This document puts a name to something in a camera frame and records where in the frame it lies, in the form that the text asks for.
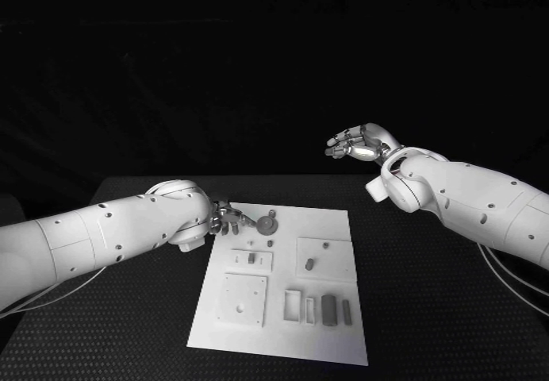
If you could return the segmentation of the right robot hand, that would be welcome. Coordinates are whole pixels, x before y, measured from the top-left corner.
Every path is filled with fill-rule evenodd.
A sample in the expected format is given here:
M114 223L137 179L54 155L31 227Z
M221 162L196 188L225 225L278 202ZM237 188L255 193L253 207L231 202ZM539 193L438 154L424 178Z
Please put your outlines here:
M339 132L327 141L325 154L333 159L345 156L381 166L405 146L378 124L366 123Z

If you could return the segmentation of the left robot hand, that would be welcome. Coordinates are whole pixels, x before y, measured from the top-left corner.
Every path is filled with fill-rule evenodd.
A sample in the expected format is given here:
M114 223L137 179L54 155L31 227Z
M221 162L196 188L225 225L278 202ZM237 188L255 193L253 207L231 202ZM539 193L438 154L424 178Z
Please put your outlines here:
M238 235L244 227L257 227L257 222L224 200L212 201L209 213L209 233Z

